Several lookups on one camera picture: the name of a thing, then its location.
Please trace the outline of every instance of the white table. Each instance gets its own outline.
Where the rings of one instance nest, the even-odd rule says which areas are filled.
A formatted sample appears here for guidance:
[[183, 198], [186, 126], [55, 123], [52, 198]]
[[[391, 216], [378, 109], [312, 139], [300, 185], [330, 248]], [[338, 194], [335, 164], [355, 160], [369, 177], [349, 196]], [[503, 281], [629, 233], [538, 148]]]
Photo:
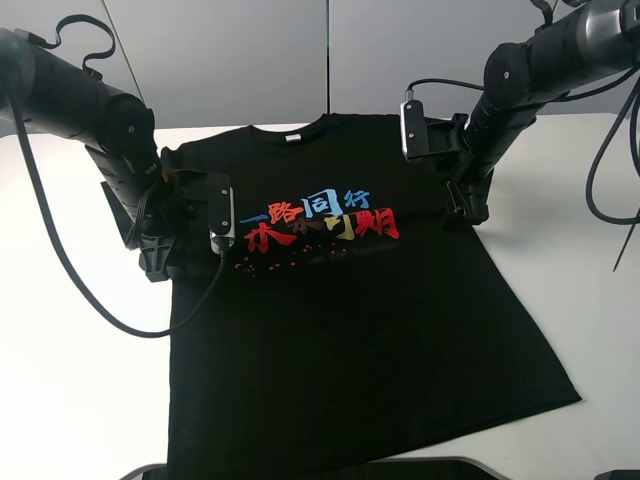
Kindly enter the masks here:
[[[478, 229], [584, 402], [402, 457], [469, 457], [517, 480], [640, 468], [640, 232], [612, 274], [626, 228], [599, 222], [584, 202], [587, 170], [613, 119], [541, 117], [501, 161], [491, 219]], [[176, 148], [228, 129], [160, 130], [156, 140]], [[31, 140], [81, 276], [128, 324], [165, 328], [171, 286], [150, 284], [137, 253], [122, 246], [82, 145]], [[640, 205], [628, 148], [623, 126], [598, 176], [596, 200], [612, 215], [633, 216]], [[0, 140], [0, 221], [0, 478], [114, 480], [164, 463], [169, 340], [121, 333], [75, 290], [49, 245], [15, 137]]]

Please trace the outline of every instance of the colorful graphic print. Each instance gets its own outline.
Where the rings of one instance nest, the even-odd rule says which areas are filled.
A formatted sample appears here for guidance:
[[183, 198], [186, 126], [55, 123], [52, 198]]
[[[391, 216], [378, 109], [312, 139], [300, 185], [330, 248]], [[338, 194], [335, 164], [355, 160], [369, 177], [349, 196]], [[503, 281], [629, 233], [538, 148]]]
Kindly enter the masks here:
[[[339, 195], [335, 189], [327, 188], [299, 202], [271, 203], [267, 205], [266, 213], [239, 221], [240, 224], [257, 223], [244, 236], [247, 249], [253, 254], [265, 254], [274, 244], [291, 247], [298, 242], [301, 243], [302, 252], [307, 252], [312, 249], [308, 244], [311, 235], [323, 233], [327, 234], [323, 239], [331, 241], [350, 242], [366, 235], [397, 240], [400, 233], [393, 210], [370, 209], [370, 196], [364, 190], [349, 190]], [[248, 271], [253, 273], [255, 268], [251, 266]]]

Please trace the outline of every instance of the gray wall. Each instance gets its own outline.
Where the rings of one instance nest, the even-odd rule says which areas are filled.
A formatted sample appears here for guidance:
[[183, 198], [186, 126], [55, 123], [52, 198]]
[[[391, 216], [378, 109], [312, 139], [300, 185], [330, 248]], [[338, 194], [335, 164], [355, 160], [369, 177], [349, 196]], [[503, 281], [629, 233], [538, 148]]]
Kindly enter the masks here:
[[[326, 111], [395, 113], [406, 85], [429, 76], [481, 83], [500, 43], [528, 38], [541, 21], [529, 0], [105, 0], [124, 51], [93, 65], [137, 94], [161, 128], [309, 122]], [[560, 17], [570, 9], [558, 7]], [[0, 24], [53, 39], [56, 23], [87, 13], [108, 23], [101, 0], [4, 0]], [[326, 65], [327, 27], [331, 52]], [[64, 31], [56, 51], [78, 65], [108, 46], [87, 25]], [[629, 90], [545, 113], [614, 112]], [[418, 87], [426, 113], [468, 112], [478, 93]], [[0, 122], [0, 136], [11, 132]]]

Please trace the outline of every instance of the white tabletop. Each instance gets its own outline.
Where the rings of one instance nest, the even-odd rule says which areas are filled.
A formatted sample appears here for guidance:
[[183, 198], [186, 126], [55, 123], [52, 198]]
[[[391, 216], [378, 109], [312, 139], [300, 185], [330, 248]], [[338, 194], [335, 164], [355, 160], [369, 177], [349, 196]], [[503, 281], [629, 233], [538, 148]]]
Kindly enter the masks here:
[[[464, 456], [517, 479], [591, 479], [640, 469], [640, 238], [611, 268], [626, 229], [593, 218], [586, 174], [614, 117], [541, 117], [499, 164], [478, 231], [584, 401], [403, 457]], [[261, 127], [291, 130], [299, 125]], [[159, 146], [230, 128], [160, 130]], [[170, 289], [122, 246], [83, 146], [31, 141], [63, 243], [121, 320], [168, 325]], [[640, 181], [623, 125], [596, 200], [633, 216]], [[46, 236], [15, 137], [0, 139], [0, 478], [114, 480], [166, 460], [169, 340], [129, 337], [75, 290]]]

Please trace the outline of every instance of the black t-shirt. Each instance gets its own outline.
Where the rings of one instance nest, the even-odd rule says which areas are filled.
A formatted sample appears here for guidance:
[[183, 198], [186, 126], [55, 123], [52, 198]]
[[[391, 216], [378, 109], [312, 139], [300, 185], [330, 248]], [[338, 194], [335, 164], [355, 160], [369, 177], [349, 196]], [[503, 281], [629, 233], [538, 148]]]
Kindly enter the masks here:
[[[229, 174], [237, 227], [172, 337], [170, 479], [293, 478], [580, 399], [474, 230], [443, 228], [441, 179], [404, 160], [397, 116], [163, 156]], [[174, 281], [174, 321], [207, 283]]]

